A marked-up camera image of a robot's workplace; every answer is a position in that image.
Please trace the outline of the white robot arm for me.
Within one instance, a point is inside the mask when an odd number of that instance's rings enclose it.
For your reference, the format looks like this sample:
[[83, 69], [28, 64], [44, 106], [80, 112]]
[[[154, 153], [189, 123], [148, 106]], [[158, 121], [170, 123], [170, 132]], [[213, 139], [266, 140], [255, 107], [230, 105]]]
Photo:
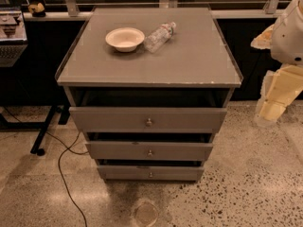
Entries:
[[271, 57], [281, 63], [275, 72], [266, 72], [256, 106], [256, 124], [268, 127], [274, 125], [303, 92], [303, 0], [292, 0], [251, 46], [269, 49]]

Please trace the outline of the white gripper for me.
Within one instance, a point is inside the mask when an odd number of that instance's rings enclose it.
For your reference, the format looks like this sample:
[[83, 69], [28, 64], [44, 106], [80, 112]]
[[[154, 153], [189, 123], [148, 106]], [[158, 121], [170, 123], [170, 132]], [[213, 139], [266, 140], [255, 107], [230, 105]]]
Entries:
[[[256, 49], [270, 49], [273, 25], [264, 29], [250, 45]], [[286, 108], [303, 91], [303, 67], [283, 64], [278, 70], [268, 71], [261, 87], [254, 121], [259, 127], [274, 126]]]

